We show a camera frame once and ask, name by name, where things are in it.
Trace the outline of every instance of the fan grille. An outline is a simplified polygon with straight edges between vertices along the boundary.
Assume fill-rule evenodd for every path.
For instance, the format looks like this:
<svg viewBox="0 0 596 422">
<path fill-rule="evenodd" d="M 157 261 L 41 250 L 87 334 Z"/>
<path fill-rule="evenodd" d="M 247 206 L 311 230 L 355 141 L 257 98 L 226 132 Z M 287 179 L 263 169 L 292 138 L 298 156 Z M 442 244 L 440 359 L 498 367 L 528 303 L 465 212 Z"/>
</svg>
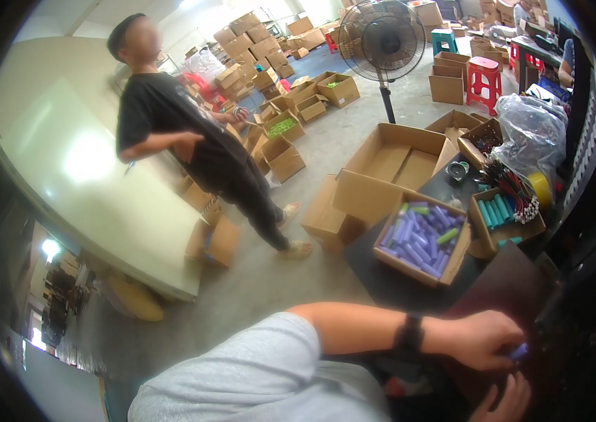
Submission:
<svg viewBox="0 0 596 422">
<path fill-rule="evenodd" d="M 344 16 L 338 49 L 345 63 L 371 80 L 393 80 L 422 60 L 425 32 L 418 16 L 400 1 L 364 1 Z"/>
</svg>

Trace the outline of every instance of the man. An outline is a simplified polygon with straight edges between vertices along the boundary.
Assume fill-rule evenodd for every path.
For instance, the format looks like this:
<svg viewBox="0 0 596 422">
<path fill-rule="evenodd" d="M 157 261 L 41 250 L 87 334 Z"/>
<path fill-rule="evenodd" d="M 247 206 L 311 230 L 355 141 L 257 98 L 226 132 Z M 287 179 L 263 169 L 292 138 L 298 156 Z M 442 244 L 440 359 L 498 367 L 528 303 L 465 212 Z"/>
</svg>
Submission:
<svg viewBox="0 0 596 422">
<path fill-rule="evenodd" d="M 347 303 L 299 305 L 143 384 L 128 420 L 390 421 L 394 415 L 388 413 L 383 389 L 369 371 L 351 363 L 321 361 L 320 356 L 411 344 L 418 353 L 448 355 L 478 370 L 505 370 L 513 363 L 500 353 L 523 341 L 521 329 L 496 311 L 446 321 Z M 490 411 L 496 396 L 493 386 L 470 422 L 519 421 L 530 399 L 530 385 L 520 373 L 509 375 L 501 401 Z M 440 418 L 435 415 L 432 420 Z"/>
<path fill-rule="evenodd" d="M 563 62 L 558 69 L 558 79 L 563 88 L 572 88 L 575 84 L 575 42 L 572 38 L 565 40 Z"/>
<path fill-rule="evenodd" d="M 300 204 L 277 207 L 263 174 L 224 129 L 227 123 L 245 121 L 246 109 L 238 115 L 209 113 L 197 106 L 178 81 L 158 72 L 161 35 L 142 13 L 129 16 L 113 29 L 108 51 L 132 72 L 120 99 L 120 160 L 130 163 L 169 150 L 203 190 L 237 206 L 280 256 L 307 257 L 309 242 L 290 242 L 280 233 Z"/>
<path fill-rule="evenodd" d="M 513 7 L 513 23 L 516 26 L 516 34 L 523 35 L 526 32 L 521 27 L 521 20 L 530 20 L 532 11 L 532 2 L 530 0 L 521 0 L 519 4 Z"/>
</svg>

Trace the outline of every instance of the black t-shirt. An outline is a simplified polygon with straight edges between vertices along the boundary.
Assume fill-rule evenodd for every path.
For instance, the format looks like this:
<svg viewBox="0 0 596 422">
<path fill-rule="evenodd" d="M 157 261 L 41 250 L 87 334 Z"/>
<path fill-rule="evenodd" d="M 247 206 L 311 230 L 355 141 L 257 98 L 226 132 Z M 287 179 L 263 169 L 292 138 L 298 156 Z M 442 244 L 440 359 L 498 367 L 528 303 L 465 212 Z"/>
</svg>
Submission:
<svg viewBox="0 0 596 422">
<path fill-rule="evenodd" d="M 120 99 L 118 153 L 150 134 L 184 131 L 204 136 L 190 164 L 176 157 L 203 190 L 222 189 L 246 165 L 249 155 L 242 144 L 201 109 L 180 82 L 167 73 L 132 75 Z"/>
</svg>

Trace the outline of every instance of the sandal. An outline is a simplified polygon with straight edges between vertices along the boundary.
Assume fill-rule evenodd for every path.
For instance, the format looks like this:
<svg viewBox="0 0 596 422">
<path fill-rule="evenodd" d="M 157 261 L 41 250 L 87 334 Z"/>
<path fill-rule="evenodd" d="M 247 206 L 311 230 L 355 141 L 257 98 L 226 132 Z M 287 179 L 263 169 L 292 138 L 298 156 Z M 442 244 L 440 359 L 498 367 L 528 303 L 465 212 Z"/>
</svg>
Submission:
<svg viewBox="0 0 596 422">
<path fill-rule="evenodd" d="M 302 241 L 291 241 L 289 250 L 286 252 L 277 252 L 282 258 L 288 259 L 303 259 L 310 256 L 312 253 L 312 243 Z"/>
<path fill-rule="evenodd" d="M 283 230 L 286 228 L 287 225 L 291 222 L 291 220 L 298 214 L 298 210 L 300 209 L 300 202 L 292 202 L 284 207 L 284 221 L 281 223 L 277 223 L 277 227 L 279 230 Z"/>
</svg>

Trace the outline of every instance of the black cap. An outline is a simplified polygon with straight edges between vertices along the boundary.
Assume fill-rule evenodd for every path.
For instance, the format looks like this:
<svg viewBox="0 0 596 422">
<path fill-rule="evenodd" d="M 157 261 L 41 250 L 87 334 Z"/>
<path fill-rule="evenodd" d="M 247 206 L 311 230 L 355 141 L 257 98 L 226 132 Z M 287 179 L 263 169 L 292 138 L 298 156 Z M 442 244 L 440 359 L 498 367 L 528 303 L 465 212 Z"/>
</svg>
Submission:
<svg viewBox="0 0 596 422">
<path fill-rule="evenodd" d="M 113 57 L 115 57 L 115 60 L 117 60 L 118 62 L 126 63 L 124 60 L 120 58 L 120 56 L 118 55 L 118 51 L 120 50 L 120 48 L 122 48 L 122 45 L 125 42 L 125 33 L 127 32 L 127 28 L 129 28 L 129 25 L 131 25 L 134 19 L 140 18 L 142 16 L 145 16 L 145 14 L 136 13 L 132 16 L 128 16 L 127 18 L 125 18 L 125 20 L 121 21 L 115 27 L 115 29 L 113 29 L 113 32 L 110 33 L 110 37 L 108 37 L 107 44 L 108 51 Z"/>
</svg>

